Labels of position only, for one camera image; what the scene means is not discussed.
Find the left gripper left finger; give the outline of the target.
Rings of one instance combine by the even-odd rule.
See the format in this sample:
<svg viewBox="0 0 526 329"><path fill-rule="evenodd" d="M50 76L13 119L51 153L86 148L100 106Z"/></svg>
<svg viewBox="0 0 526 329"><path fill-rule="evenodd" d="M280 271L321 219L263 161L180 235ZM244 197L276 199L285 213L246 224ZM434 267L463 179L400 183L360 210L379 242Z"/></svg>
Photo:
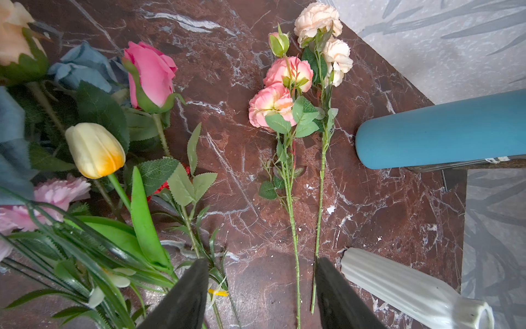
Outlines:
<svg viewBox="0 0 526 329"><path fill-rule="evenodd" d="M138 329L201 328L208 295L208 262L196 260Z"/></svg>

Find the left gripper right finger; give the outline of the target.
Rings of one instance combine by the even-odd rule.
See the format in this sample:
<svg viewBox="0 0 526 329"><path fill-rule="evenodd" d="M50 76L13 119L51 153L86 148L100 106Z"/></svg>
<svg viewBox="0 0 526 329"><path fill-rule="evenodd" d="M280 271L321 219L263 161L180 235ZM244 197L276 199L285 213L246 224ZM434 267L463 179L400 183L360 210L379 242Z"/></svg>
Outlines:
<svg viewBox="0 0 526 329"><path fill-rule="evenodd" d="M315 281L323 328L385 329L329 259L316 260Z"/></svg>

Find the red carnation stem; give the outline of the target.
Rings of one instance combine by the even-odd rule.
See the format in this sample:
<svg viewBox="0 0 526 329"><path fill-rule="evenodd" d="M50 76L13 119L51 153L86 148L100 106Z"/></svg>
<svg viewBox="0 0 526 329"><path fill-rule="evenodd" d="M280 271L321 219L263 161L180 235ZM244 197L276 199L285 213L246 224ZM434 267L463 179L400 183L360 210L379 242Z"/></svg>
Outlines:
<svg viewBox="0 0 526 329"><path fill-rule="evenodd" d="M215 247L219 229L216 229L207 241L201 238L201 222L209 213L209 208L205 207L200 210L198 203L216 182L217 174L214 172L196 173L198 164L197 145L200 136L201 124L198 124L187 143L188 165L167 156L137 164L134 167L134 172L141 175L142 185L149 200L152 197L157 197L167 203L170 212L166 212L165 215L177 219L179 226L174 226L173 229L182 231L190 238L190 253L194 254L197 259L207 260L208 275L215 282L215 285L209 287L208 295L217 326L223 327L219 308L216 305L216 300L221 297L230 301L232 312L240 326L241 321L230 296L227 274L223 264L227 251L225 248Z"/></svg>

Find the small pink rose stem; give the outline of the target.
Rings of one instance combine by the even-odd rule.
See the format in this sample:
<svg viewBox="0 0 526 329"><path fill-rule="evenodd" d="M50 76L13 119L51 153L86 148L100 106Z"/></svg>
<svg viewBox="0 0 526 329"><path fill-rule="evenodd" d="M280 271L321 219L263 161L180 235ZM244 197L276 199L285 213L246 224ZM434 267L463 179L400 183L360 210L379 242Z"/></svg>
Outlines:
<svg viewBox="0 0 526 329"><path fill-rule="evenodd" d="M268 45L276 61L263 80L264 88L249 101L249 123L275 135L276 148L264 168L271 175L274 189L284 191L277 195L288 213L295 258L296 327L301 328L301 289L298 237L294 216L293 185L298 175L295 142L318 130L315 107L303 94L313 84L314 71L307 60L289 56L289 35L280 27L269 34Z"/></svg>

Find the small peach rose stem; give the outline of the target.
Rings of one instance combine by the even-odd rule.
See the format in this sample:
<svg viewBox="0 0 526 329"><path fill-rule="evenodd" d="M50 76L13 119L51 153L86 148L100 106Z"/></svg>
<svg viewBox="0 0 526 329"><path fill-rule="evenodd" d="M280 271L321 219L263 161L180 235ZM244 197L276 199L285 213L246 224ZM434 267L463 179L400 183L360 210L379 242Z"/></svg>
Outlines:
<svg viewBox="0 0 526 329"><path fill-rule="evenodd" d="M303 60L314 65L312 86L318 100L319 116L315 123L321 133L321 168L319 183L319 210L316 223L315 259L319 258L327 151L334 134L338 110L331 106L333 89L340 86L345 74L353 67L350 47L338 37L343 24L333 6L320 2L303 9L295 21L294 32L303 53Z"/></svg>

